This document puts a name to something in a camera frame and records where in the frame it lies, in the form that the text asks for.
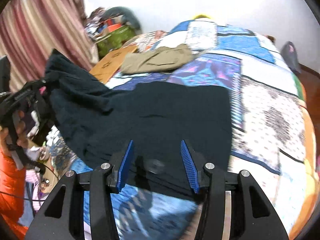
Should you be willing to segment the orange left sleeve forearm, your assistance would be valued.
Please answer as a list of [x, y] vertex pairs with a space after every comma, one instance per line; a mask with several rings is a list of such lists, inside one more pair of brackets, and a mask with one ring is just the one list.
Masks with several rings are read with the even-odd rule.
[[1, 216], [18, 239], [24, 239], [28, 230], [18, 220], [23, 215], [25, 169], [18, 170], [11, 157], [1, 151]]

